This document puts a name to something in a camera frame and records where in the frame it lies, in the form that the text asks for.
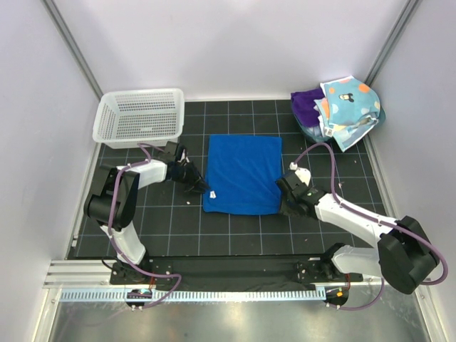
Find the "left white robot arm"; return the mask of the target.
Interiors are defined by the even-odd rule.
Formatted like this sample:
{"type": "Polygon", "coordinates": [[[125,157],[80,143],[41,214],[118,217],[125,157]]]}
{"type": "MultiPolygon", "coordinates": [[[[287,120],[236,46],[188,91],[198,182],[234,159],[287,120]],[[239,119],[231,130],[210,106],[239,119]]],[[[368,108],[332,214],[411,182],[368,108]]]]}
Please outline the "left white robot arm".
{"type": "Polygon", "coordinates": [[[93,175],[84,204],[84,214],[96,221],[110,239],[126,277],[135,285],[148,282],[151,268],[148,252],[134,227],[138,193],[155,183],[173,181],[185,191],[204,194],[209,185],[188,157],[187,147],[167,142],[164,148],[140,143],[145,159],[121,166],[101,165],[93,175]]]}

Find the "blue microfiber towel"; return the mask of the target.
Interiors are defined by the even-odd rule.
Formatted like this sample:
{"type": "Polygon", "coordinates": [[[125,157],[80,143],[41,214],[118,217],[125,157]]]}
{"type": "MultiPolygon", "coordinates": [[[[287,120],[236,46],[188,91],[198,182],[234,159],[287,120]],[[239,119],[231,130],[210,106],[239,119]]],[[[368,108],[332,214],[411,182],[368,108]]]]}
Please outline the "blue microfiber towel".
{"type": "Polygon", "coordinates": [[[277,214],[282,139],[261,135],[209,137],[203,210],[233,215],[277,214]]]}

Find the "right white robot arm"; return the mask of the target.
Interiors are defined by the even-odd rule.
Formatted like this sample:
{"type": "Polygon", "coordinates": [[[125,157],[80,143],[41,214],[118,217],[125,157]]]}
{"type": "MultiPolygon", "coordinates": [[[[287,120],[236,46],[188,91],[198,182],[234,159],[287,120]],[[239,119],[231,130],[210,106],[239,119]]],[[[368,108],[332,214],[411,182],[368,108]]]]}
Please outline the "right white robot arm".
{"type": "Polygon", "coordinates": [[[440,257],[412,217],[396,220],[345,201],[309,185],[308,170],[286,173],[276,181],[283,214],[311,217],[332,224],[368,243],[367,248],[341,246],[321,264],[322,277],[337,282],[347,273],[383,278],[403,294],[411,294],[440,264],[440,257]]]}

